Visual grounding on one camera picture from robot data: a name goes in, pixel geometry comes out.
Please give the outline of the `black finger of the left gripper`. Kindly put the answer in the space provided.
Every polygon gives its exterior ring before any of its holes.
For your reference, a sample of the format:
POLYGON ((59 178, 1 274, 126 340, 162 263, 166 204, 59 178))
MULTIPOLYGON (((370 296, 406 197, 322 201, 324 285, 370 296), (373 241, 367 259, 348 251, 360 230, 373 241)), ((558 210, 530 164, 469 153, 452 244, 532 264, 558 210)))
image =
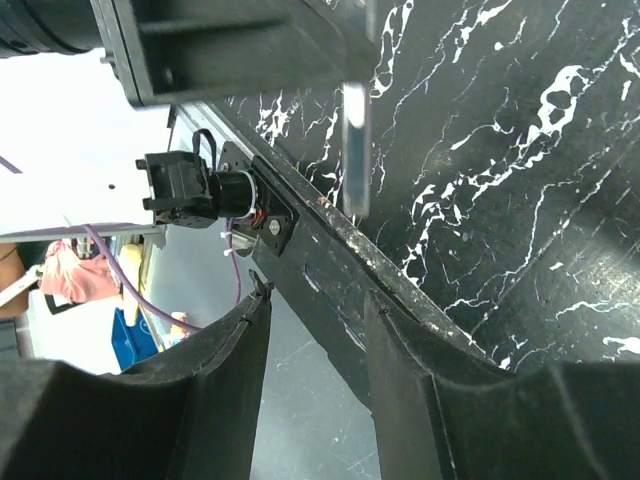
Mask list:
POLYGON ((368 80, 378 54, 323 1, 137 1, 157 100, 214 100, 368 80))

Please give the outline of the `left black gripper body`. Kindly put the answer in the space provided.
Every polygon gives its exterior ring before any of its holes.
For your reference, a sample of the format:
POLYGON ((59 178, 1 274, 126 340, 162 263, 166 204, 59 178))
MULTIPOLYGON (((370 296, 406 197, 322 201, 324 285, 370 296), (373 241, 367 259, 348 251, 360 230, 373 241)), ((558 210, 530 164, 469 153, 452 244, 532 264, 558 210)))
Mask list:
POLYGON ((128 102, 136 107, 175 103, 171 69, 145 50, 141 8, 145 1, 91 1, 106 61, 122 85, 128 102))

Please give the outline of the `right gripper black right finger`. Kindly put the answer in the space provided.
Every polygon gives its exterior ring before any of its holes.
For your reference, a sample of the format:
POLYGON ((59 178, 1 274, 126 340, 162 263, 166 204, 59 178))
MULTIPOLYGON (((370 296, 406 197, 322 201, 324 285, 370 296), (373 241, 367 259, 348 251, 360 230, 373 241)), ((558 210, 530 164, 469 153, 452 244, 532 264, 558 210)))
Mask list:
POLYGON ((386 479, 635 479, 639 366, 514 374, 432 335, 376 294, 367 364, 386 479))

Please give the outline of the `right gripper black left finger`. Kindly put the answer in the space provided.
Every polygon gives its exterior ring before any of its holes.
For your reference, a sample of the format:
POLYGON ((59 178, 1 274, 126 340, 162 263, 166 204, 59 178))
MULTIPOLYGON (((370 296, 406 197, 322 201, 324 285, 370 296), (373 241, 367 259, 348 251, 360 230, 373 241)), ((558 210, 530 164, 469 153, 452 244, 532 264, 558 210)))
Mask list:
POLYGON ((5 479, 246 479, 271 327, 271 283, 120 374, 1 365, 5 479))

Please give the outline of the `grey phone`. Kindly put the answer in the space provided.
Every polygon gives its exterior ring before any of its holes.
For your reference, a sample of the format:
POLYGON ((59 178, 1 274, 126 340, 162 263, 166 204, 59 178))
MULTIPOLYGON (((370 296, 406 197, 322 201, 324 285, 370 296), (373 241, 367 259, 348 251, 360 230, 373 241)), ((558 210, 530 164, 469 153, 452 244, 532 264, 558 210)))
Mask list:
POLYGON ((369 87, 342 85, 343 208, 347 216, 366 218, 370 211, 371 102, 369 87))

